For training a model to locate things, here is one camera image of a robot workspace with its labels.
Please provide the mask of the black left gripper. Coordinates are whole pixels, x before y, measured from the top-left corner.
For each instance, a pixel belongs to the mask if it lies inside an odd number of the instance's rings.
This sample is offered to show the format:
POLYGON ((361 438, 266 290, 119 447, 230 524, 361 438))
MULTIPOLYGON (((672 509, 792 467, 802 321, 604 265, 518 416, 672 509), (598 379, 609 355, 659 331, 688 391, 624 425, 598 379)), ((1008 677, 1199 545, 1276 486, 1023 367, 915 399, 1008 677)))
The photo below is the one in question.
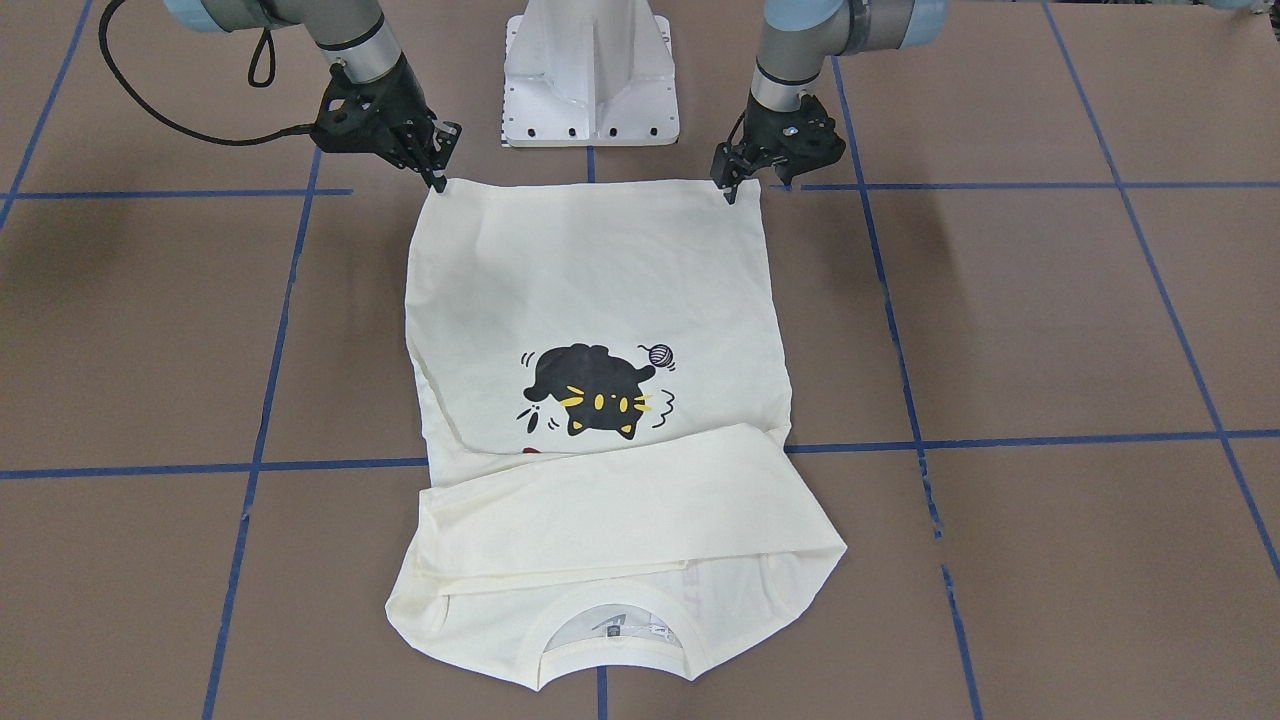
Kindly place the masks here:
POLYGON ((815 95, 803 95, 792 111, 772 110, 750 96, 733 128, 742 137, 718 145, 710 163, 710 179, 728 205, 736 204, 741 183, 763 168, 774 168, 780 181, 790 184, 796 176, 837 163, 846 150, 835 119, 815 95))

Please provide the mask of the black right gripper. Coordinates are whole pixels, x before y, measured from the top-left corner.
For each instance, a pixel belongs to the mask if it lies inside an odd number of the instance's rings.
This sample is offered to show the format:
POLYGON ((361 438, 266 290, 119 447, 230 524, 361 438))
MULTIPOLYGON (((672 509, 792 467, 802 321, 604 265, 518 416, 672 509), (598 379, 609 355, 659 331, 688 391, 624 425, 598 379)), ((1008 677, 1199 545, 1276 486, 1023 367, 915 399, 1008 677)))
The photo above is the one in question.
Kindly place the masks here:
POLYGON ((330 64, 310 138, 324 152, 372 154, 394 167, 417 167, 436 193, 463 128, 435 122, 406 56, 380 78, 356 82, 339 63, 330 64))

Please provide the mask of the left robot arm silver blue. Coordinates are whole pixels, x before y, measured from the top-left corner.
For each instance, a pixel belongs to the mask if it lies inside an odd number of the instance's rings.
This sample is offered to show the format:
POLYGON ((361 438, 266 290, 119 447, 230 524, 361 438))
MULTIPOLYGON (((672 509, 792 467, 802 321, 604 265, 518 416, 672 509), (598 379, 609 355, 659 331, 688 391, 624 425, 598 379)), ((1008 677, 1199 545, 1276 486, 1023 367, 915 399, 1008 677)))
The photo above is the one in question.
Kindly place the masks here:
POLYGON ((710 163, 727 204, 739 187, 771 168, 783 184, 838 161, 846 142, 817 97, 824 63, 936 40, 947 1, 768 1, 742 114, 710 163))

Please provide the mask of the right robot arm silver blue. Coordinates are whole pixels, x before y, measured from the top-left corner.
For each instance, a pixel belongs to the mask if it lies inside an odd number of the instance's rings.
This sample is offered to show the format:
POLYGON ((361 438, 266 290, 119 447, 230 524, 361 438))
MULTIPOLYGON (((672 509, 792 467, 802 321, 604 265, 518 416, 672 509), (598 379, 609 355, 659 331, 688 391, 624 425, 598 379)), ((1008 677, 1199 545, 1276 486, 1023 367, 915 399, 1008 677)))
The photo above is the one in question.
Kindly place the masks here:
POLYGON ((330 81, 305 131, 329 154, 369 154, 420 176, 442 192, 460 124, 426 104, 378 1, 168 1, 169 13, 197 32, 302 26, 324 56, 330 81))

